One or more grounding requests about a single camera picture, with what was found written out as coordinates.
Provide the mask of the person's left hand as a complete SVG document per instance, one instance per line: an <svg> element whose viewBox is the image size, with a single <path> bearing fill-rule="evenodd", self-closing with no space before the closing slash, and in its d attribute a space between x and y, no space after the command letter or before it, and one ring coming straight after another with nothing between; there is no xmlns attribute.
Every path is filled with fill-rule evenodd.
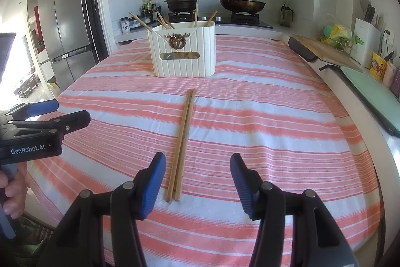
<svg viewBox="0 0 400 267"><path fill-rule="evenodd" d="M4 189L7 201L3 204L6 215L18 219L25 211L27 184L27 163L18 163L18 171L12 181L1 172L0 187Z"/></svg>

